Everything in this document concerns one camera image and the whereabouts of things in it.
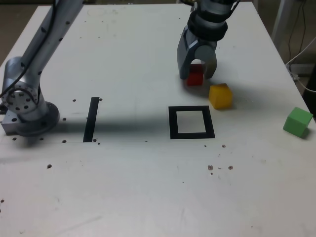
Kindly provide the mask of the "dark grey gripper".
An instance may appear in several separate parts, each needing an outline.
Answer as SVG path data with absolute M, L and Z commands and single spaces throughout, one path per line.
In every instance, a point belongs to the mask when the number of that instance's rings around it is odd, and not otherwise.
M 217 48 L 216 41 L 198 38 L 188 27 L 185 27 L 177 47 L 177 64 L 180 79 L 188 78 L 191 62 L 195 58 L 201 61 L 204 78 L 211 79 L 217 69 L 217 58 L 214 48 Z

